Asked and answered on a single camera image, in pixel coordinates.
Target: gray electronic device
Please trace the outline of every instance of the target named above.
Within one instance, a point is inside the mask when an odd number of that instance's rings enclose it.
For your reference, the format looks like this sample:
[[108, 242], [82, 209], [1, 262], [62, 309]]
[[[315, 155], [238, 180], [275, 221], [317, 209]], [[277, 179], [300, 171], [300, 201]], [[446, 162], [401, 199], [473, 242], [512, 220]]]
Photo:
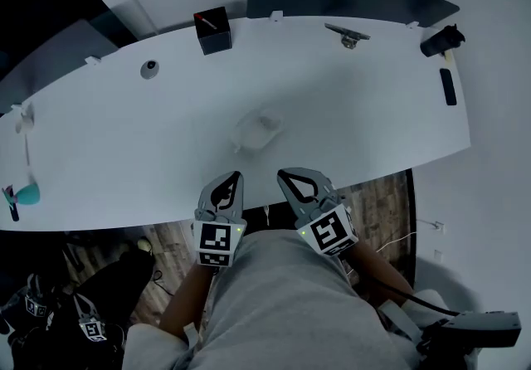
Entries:
[[158, 74], [159, 67], [160, 66], [158, 65], [157, 61], [147, 61], [140, 68], [140, 75], [145, 80], [150, 80]]

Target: white marker cube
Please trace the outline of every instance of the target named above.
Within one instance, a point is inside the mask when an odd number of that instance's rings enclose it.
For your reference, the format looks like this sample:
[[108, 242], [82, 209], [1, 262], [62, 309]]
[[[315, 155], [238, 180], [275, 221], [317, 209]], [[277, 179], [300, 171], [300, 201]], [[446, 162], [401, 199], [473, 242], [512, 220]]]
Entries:
[[350, 215], [343, 204], [297, 230], [320, 255], [336, 256], [358, 243]]
[[201, 265], [230, 267], [245, 231], [245, 224], [194, 221], [193, 246], [197, 262]]

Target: black smartphone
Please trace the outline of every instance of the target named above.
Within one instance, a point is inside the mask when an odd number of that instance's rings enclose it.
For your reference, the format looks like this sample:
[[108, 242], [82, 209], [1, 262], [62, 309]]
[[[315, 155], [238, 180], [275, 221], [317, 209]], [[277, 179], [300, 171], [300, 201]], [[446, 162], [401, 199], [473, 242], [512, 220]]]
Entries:
[[447, 69], [441, 69], [442, 88], [445, 90], [446, 104], [449, 106], [457, 105], [455, 97], [454, 81], [451, 79], [451, 72]]

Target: gray t-shirt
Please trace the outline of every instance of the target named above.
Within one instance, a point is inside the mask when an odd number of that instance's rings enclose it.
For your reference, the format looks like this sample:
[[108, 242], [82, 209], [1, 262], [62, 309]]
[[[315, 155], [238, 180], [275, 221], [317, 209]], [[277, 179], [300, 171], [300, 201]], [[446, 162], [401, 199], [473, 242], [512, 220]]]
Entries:
[[129, 330], [127, 370], [406, 369], [412, 343], [389, 336], [357, 297], [337, 258], [317, 255], [295, 231], [246, 236], [214, 279], [202, 349], [147, 324]]

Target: person's right arm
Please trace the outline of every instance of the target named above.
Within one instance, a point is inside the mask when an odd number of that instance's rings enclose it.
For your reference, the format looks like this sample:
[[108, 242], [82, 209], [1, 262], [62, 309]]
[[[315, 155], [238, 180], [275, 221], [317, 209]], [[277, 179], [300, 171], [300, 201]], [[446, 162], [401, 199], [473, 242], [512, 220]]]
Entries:
[[360, 240], [356, 245], [347, 249], [343, 257], [359, 273], [361, 281], [368, 287], [369, 303], [375, 308], [388, 299], [398, 306], [402, 306], [407, 299], [378, 285], [371, 280], [371, 277], [406, 294], [414, 294], [413, 288], [407, 283], [407, 280], [364, 241]]

